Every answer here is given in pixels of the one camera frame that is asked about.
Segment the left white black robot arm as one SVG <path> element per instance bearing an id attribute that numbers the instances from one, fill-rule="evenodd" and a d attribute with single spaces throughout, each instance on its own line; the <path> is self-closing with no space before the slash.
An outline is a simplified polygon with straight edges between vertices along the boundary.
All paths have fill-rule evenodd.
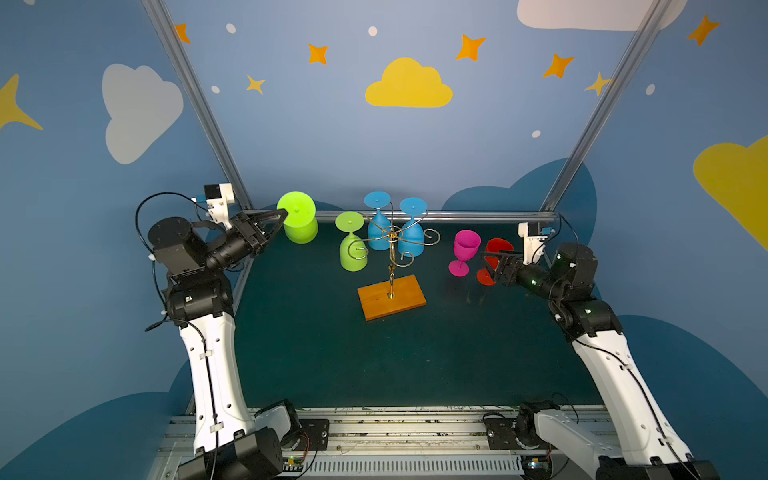
<path id="1" fill-rule="evenodd" d="M 193 457 L 180 479 L 274 479 L 283 472 L 281 443 L 301 430 L 293 406 L 281 401 L 261 417 L 246 406 L 234 350 L 234 295 L 226 270 L 261 254 L 288 213 L 238 213 L 207 243 L 182 217 L 149 231 L 154 258 L 169 273 L 165 320 L 174 324 L 189 358 L 196 407 Z"/>

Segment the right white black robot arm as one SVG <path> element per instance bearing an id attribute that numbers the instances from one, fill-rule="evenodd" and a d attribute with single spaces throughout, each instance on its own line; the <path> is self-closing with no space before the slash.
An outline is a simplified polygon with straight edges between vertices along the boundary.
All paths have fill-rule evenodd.
<path id="1" fill-rule="evenodd" d="M 613 423 L 619 446 L 602 444 L 552 402 L 521 406 L 516 435 L 526 446 L 547 443 L 593 479 L 716 479 L 669 424 L 630 353 L 613 309 L 593 294 L 598 260 L 586 245 L 561 244 L 550 268 L 518 252 L 484 252 L 492 280 L 518 285 L 546 300 L 566 340 L 588 369 Z"/>

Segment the green wine glass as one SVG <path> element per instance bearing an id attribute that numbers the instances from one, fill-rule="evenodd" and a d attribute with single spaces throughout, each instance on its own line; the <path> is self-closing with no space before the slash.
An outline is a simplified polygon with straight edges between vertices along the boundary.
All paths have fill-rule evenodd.
<path id="1" fill-rule="evenodd" d="M 316 237 L 318 232 L 316 206 L 308 194 L 300 191 L 288 192 L 280 198 L 277 208 L 284 209 L 288 213 L 283 229 L 290 241 L 296 244 L 307 244 Z"/>
<path id="2" fill-rule="evenodd" d="M 339 247 L 340 264 L 346 271 L 358 272 L 367 266 L 368 250 L 357 235 L 364 224 L 364 217 L 353 211 L 342 212 L 335 219 L 337 229 L 346 233 Z"/>

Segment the pink wine glass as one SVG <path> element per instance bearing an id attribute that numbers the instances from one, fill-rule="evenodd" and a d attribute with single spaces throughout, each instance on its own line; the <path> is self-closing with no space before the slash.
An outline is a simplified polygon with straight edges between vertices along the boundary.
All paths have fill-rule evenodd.
<path id="1" fill-rule="evenodd" d="M 478 252 L 482 243 L 480 235 L 473 230 L 460 230 L 454 239 L 453 252 L 456 257 L 451 261 L 449 272 L 455 277 L 465 277 L 469 273 L 467 262 Z"/>

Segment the red wine glass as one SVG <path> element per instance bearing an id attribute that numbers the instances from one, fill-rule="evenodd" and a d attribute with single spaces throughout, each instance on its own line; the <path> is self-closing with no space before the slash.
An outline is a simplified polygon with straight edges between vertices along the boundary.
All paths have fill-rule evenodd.
<path id="1" fill-rule="evenodd" d="M 514 248 L 514 246 L 512 245 L 511 242 L 509 242 L 509 241 L 507 241 L 507 240 L 505 240 L 503 238 L 492 238 L 486 244 L 485 251 L 486 250 L 491 251 L 491 252 L 500 252 L 500 251 L 503 251 L 503 250 L 514 251 L 515 248 Z M 480 284 L 482 284 L 484 286 L 493 286 L 493 285 L 490 285 L 489 282 L 488 282 L 489 278 L 488 278 L 488 271 L 487 271 L 487 262 L 488 261 L 499 261 L 499 260 L 496 259 L 496 258 L 485 259 L 484 257 L 483 257 L 483 260 L 484 260 L 484 266 L 480 270 L 477 271 L 476 279 L 477 279 L 477 281 Z"/>

